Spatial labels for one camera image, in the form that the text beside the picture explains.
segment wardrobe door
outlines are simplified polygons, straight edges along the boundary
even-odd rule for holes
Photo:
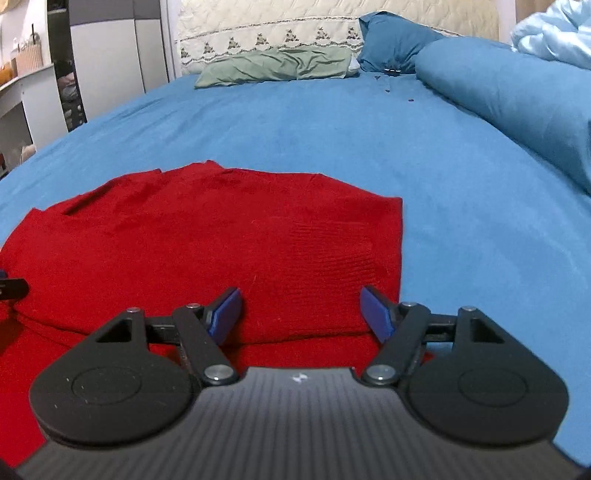
[[[76,79],[88,120],[139,97],[133,0],[70,0]]]

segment quilted headboard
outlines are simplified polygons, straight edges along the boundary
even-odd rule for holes
[[[493,0],[180,0],[183,72],[223,56],[272,46],[343,45],[358,52],[358,18],[389,11],[448,35],[498,39]]]

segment white desk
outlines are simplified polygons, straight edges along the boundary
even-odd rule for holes
[[[0,151],[7,163],[14,164],[11,152],[27,139],[39,151],[67,133],[53,65],[0,86]]]

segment black clip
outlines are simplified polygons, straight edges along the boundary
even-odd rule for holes
[[[0,270],[0,301],[21,300],[29,293],[29,285],[24,278],[8,278],[4,270]]]

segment red sweater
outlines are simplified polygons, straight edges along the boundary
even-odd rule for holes
[[[129,306],[167,315],[236,286],[245,311],[225,352],[239,369],[363,368],[378,345],[359,292],[398,300],[401,237],[399,198],[211,161],[32,210],[0,251],[31,287],[0,323],[0,456],[15,465],[41,443],[26,402],[35,375]]]

